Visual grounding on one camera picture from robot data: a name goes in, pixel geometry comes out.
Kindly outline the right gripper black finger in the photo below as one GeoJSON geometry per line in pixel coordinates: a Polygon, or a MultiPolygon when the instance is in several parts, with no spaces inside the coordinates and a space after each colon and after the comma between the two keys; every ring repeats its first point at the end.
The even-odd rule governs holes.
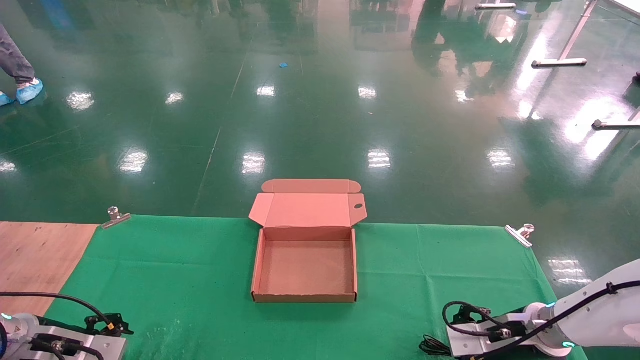
{"type": "Polygon", "coordinates": [[[489,318],[491,318],[489,308],[461,304],[453,317],[452,325],[479,324],[489,321],[489,318]]]}

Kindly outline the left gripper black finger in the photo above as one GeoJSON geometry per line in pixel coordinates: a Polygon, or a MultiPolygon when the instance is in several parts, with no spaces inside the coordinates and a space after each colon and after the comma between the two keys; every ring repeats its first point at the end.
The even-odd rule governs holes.
{"type": "Polygon", "coordinates": [[[93,315],[85,317],[86,331],[90,335],[103,337],[123,337],[134,335],[130,324],[122,319],[121,313],[106,313],[103,316],[93,315]]]}

